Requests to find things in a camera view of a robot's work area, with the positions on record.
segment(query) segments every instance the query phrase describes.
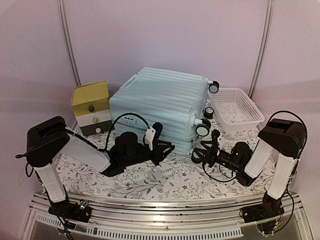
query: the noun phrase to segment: floral tablecloth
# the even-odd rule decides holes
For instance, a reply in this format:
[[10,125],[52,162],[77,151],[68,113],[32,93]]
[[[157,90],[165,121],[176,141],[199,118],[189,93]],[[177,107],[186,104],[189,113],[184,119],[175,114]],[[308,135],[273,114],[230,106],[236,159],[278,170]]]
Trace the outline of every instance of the floral tablecloth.
[[[258,129],[250,131],[225,133],[221,125],[214,119],[211,120],[211,129],[218,129],[221,132],[220,147],[228,152],[231,151],[236,142],[246,142],[253,150],[257,144]],[[95,145],[103,148],[105,146],[107,133],[95,134],[87,139]],[[116,134],[110,135],[109,148],[114,144]],[[199,146],[201,140],[208,140],[207,137],[199,138],[195,145]],[[250,186],[244,187],[233,180],[227,183],[220,183],[209,179],[204,174],[201,164],[194,164],[191,156],[182,156],[175,153],[154,166],[151,161],[127,167],[124,173],[115,177],[101,175],[90,166],[68,156],[62,155],[57,165],[59,177],[69,192],[105,197],[125,198],[153,201],[183,201],[202,199],[223,199],[236,196],[246,196],[262,193],[268,188],[274,175],[275,162],[271,158],[266,164],[258,179]],[[231,172],[221,167],[226,175]],[[216,179],[227,180],[219,172],[216,164],[208,168],[207,172]]]

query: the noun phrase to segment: basket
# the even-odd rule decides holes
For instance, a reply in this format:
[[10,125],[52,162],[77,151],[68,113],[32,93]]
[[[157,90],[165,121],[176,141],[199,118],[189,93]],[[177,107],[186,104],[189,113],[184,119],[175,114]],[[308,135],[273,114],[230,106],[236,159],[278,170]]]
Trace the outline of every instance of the basket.
[[220,88],[208,93],[218,122],[226,133],[253,130],[265,117],[248,95],[239,88]]

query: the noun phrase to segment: ridged suitcase surface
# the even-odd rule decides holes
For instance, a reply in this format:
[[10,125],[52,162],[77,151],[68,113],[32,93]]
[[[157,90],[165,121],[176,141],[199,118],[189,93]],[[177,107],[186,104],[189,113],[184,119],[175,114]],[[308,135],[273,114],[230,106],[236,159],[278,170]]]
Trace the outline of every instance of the ridged suitcase surface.
[[[136,113],[150,126],[163,124],[160,139],[172,142],[175,153],[188,155],[196,137],[196,126],[203,118],[208,79],[188,73],[145,67],[132,76],[110,98],[111,119],[125,113]],[[139,141],[146,125],[135,116],[122,117],[115,124],[119,136],[134,132]]]

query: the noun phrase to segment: table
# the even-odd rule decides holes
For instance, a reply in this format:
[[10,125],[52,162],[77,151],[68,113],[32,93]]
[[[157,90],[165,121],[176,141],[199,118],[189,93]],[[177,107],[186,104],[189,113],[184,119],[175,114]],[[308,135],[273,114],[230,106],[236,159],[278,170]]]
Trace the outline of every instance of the table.
[[[226,133],[221,125],[212,119],[211,130],[213,129],[220,130],[220,147],[228,152],[236,142],[240,141],[248,143],[253,150],[258,141],[257,128]],[[79,127],[76,127],[75,131],[79,133]],[[109,149],[114,144],[115,137],[116,134],[112,131]],[[199,146],[201,140],[208,140],[210,137],[209,134],[199,138],[194,145]],[[105,146],[106,138],[107,132],[87,137],[99,148]],[[221,167],[221,170],[230,176],[229,170],[224,167]],[[151,161],[147,161],[127,167],[124,173],[115,177],[103,176],[90,166],[68,155],[62,155],[57,165],[59,177],[68,192],[100,198],[163,202],[228,199],[263,193],[271,184],[274,170],[275,161],[270,158],[258,179],[250,187],[244,187],[237,180],[228,183],[211,180],[204,174],[201,164],[197,165],[191,161],[191,156],[175,153],[169,154],[159,166],[154,166]],[[217,164],[207,169],[207,172],[216,179],[227,179],[219,172]]]

